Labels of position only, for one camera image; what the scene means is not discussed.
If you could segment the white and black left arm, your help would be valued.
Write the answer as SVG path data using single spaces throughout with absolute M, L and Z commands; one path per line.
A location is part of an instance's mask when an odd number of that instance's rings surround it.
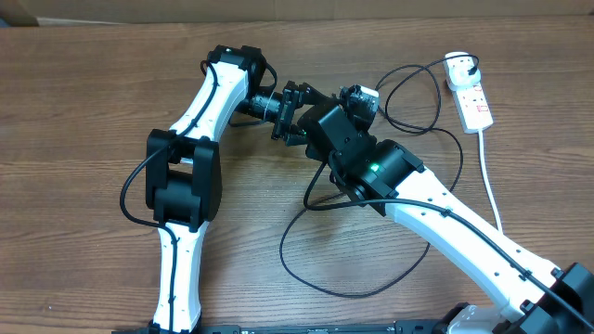
M 219 141 L 233 112 L 280 122 L 283 107 L 324 99 L 307 83 L 296 86 L 293 101 L 263 86 L 270 67 L 255 47 L 219 45 L 206 66 L 202 87 L 184 115 L 167 131 L 152 130 L 147 140 L 146 203 L 161 241 L 160 294 L 149 333 L 200 330 L 203 241 L 221 203 Z

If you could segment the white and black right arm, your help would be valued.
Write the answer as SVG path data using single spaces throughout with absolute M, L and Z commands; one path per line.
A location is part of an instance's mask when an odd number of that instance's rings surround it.
M 306 153 L 329 167 L 346 206 L 370 205 L 414 231 L 462 270 L 492 301 L 458 304 L 436 333 L 590 333 L 593 275 L 562 270 L 502 234 L 457 199 L 422 160 L 368 133 L 379 104 L 358 85 L 319 97 L 299 119 Z

